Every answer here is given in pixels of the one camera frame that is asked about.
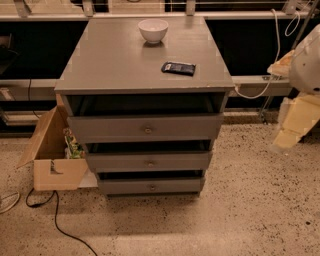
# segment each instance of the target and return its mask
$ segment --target white cable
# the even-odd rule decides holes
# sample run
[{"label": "white cable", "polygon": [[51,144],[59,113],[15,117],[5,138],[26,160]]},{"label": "white cable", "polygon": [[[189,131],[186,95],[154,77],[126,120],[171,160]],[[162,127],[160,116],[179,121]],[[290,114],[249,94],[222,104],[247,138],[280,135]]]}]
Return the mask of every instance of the white cable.
[{"label": "white cable", "polygon": [[239,96],[241,96],[242,98],[249,99],[249,100],[257,99],[257,98],[259,98],[260,96],[262,96],[262,95],[267,91],[267,89],[269,88],[269,85],[271,84],[271,82],[272,82],[273,80],[279,80],[279,79],[280,79],[280,77],[278,77],[277,79],[274,79],[274,78],[275,78],[275,76],[271,75],[271,77],[270,77],[270,79],[269,79],[269,82],[268,82],[268,84],[266,85],[266,87],[263,89],[263,91],[262,91],[261,93],[259,93],[259,94],[256,95],[256,96],[243,95],[242,93],[239,92],[239,88],[238,88],[237,86],[235,87],[235,91],[236,91],[236,93],[237,93]]},{"label": "white cable", "polygon": [[[272,13],[274,14],[274,19],[275,19],[275,23],[276,23],[276,34],[277,34],[277,45],[278,45],[278,50],[277,50],[277,55],[276,55],[276,58],[275,58],[275,61],[276,62],[278,60],[278,57],[279,57],[279,54],[280,54],[280,35],[279,35],[279,26],[278,26],[278,16],[277,16],[277,13],[274,9],[271,10]],[[239,88],[236,86],[235,87],[235,91],[236,93],[245,98],[245,99],[249,99],[249,100],[253,100],[253,99],[257,99],[259,97],[261,97],[266,91],[267,89],[269,88],[269,85],[271,84],[271,82],[274,80],[275,76],[274,75],[271,75],[270,79],[269,79],[269,82],[268,84],[266,85],[266,87],[263,89],[263,91],[261,93],[259,93],[258,95],[256,96],[247,96],[247,95],[244,95],[242,93],[239,92]]]},{"label": "white cable", "polygon": [[[305,9],[307,6],[309,6],[309,4],[310,4],[311,1],[312,1],[312,0],[309,0],[309,1],[302,7],[302,9],[301,9],[300,12],[303,12],[304,9]],[[291,20],[291,22],[290,22],[289,25],[287,26],[287,28],[286,28],[286,30],[285,30],[285,32],[284,32],[284,34],[285,34],[286,37],[291,36],[292,33],[293,33],[294,31],[296,31],[296,29],[298,28],[298,25],[299,25],[300,20],[301,20],[300,12],[298,12],[298,11],[295,12],[296,15],[294,16],[294,18]],[[291,26],[292,22],[293,22],[295,19],[297,19],[297,18],[298,18],[298,20],[297,20],[296,26],[295,26],[294,29],[288,34],[288,29],[289,29],[289,27]]]},{"label": "white cable", "polygon": [[[300,13],[299,13],[298,11],[296,11],[295,14],[296,14],[296,15],[295,15],[294,18],[291,20],[291,22],[289,23],[289,25],[287,26],[287,28],[286,28],[286,30],[285,30],[285,32],[284,32],[284,34],[285,34],[286,37],[291,36],[292,33],[293,33],[294,31],[296,31],[296,29],[297,29],[297,27],[298,27],[298,25],[299,25],[299,23],[300,23]],[[295,26],[294,29],[288,34],[288,29],[290,28],[292,22],[293,22],[295,19],[297,19],[297,18],[298,18],[298,20],[297,20],[296,26]]]}]

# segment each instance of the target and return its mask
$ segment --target white bowl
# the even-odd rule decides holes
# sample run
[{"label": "white bowl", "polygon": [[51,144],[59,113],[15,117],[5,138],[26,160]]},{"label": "white bowl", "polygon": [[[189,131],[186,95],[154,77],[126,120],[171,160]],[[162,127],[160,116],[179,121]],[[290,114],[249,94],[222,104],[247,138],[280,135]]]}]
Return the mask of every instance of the white bowl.
[{"label": "white bowl", "polygon": [[151,44],[159,43],[168,31],[168,22],[161,19],[146,19],[138,24],[142,37]]}]

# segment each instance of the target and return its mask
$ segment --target drawer front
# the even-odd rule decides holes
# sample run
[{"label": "drawer front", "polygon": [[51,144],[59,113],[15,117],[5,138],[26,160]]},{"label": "drawer front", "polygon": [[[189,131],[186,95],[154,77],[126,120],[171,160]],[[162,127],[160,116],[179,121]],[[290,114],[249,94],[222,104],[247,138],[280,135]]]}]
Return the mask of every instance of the drawer front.
[{"label": "drawer front", "polygon": [[206,170],[211,152],[189,154],[130,154],[86,156],[90,170],[94,172],[134,172],[154,170]]},{"label": "drawer front", "polygon": [[222,114],[187,117],[70,117],[79,143],[214,140]]},{"label": "drawer front", "polygon": [[107,195],[200,192],[204,179],[103,181],[99,188]]}]

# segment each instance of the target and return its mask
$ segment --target floor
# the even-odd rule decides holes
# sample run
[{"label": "floor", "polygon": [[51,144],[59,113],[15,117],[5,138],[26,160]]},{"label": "floor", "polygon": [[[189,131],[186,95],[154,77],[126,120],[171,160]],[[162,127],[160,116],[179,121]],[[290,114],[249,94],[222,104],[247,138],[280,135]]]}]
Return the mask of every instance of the floor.
[{"label": "floor", "polygon": [[[226,117],[199,197],[107,199],[97,188],[60,191],[58,224],[98,255],[320,255],[319,137],[279,154],[269,150],[275,130],[275,120]],[[31,165],[15,168],[26,142],[0,140],[0,192],[21,193],[0,214],[0,255],[93,255],[56,230],[56,198],[26,206]],[[48,195],[37,192],[30,203]]]}]

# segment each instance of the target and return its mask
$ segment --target cardboard box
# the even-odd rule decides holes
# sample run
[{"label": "cardboard box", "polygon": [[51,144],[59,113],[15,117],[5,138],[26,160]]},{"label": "cardboard box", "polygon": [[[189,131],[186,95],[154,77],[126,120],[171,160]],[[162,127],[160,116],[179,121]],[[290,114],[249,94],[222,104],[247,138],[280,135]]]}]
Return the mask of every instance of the cardboard box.
[{"label": "cardboard box", "polygon": [[17,167],[33,161],[35,190],[74,190],[88,172],[85,159],[64,159],[66,114],[58,106],[41,116]]}]

